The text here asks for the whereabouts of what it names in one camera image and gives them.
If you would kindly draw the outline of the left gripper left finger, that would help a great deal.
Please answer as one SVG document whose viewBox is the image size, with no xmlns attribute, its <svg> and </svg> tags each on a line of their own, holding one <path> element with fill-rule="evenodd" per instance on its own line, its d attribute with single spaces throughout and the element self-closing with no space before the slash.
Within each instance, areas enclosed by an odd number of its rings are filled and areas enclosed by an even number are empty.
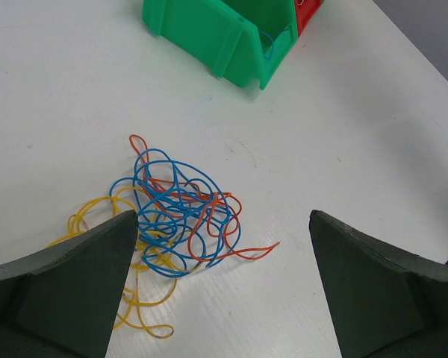
<svg viewBox="0 0 448 358">
<path fill-rule="evenodd" d="M 0 357 L 104 357 L 137 241 L 125 211 L 0 265 Z"/>
</svg>

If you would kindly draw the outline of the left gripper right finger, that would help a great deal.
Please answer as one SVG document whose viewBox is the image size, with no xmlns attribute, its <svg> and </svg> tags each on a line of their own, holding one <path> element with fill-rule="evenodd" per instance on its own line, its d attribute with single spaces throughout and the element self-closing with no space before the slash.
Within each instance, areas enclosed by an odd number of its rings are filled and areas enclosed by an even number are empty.
<svg viewBox="0 0 448 358">
<path fill-rule="evenodd" d="M 343 357 L 448 357 L 448 261 L 420 257 L 321 210 L 309 231 Z"/>
</svg>

